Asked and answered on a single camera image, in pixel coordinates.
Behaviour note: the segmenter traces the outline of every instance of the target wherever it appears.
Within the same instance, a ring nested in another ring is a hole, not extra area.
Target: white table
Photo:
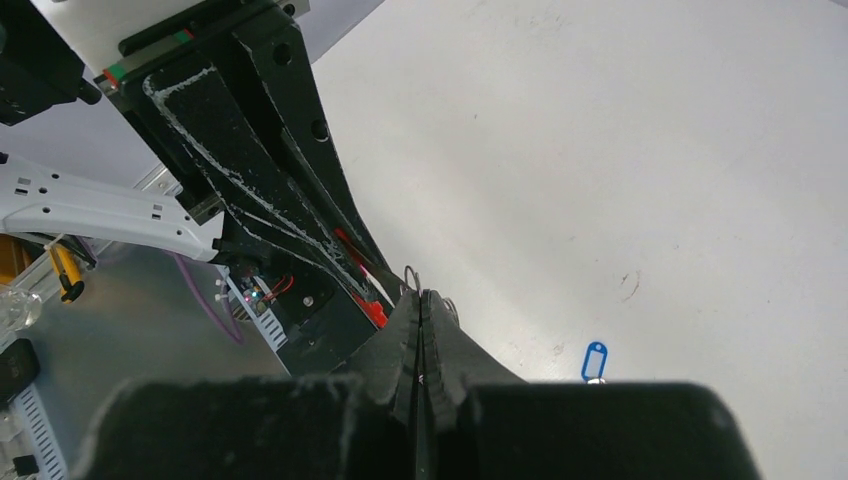
[[[531,379],[690,380],[848,478],[848,10],[387,2],[315,68],[393,267]]]

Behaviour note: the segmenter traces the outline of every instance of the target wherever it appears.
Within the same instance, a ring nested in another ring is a hole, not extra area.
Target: hole
[[[330,130],[327,129],[327,122],[324,120],[315,120],[312,122],[312,136],[319,142],[326,142],[330,139]]]
[[[274,47],[274,63],[280,66],[291,62],[291,48],[288,43],[281,43]]]

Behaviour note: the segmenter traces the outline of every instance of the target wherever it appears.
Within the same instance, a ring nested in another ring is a hole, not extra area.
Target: scratch
[[[631,298],[633,298],[633,295],[636,295],[636,290],[639,290],[639,284],[640,284],[641,280],[642,280],[642,271],[636,270],[636,286],[633,287],[633,291],[630,292],[630,295],[627,298],[625,298],[624,300],[622,300],[621,303],[624,303],[624,302],[630,300]]]

